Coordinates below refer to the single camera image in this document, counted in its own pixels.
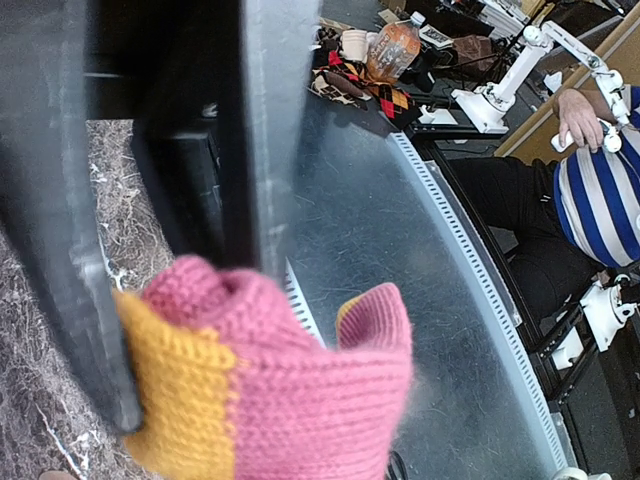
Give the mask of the magenta striped sock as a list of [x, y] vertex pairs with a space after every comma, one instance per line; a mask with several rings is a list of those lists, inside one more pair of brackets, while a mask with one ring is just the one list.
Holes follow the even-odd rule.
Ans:
[[182, 256], [118, 292], [144, 420], [124, 439], [166, 479], [382, 479], [413, 376], [398, 288], [338, 311], [336, 349], [253, 270]]

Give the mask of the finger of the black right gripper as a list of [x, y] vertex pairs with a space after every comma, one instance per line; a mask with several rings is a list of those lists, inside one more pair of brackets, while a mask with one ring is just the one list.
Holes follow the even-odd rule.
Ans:
[[143, 419], [87, 155], [86, 5], [1, 5], [1, 223], [79, 387], [115, 431]]

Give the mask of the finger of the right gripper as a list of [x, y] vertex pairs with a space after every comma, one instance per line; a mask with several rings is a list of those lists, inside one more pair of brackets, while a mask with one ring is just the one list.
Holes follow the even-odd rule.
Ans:
[[185, 1], [132, 149], [177, 255], [281, 273], [317, 1]]

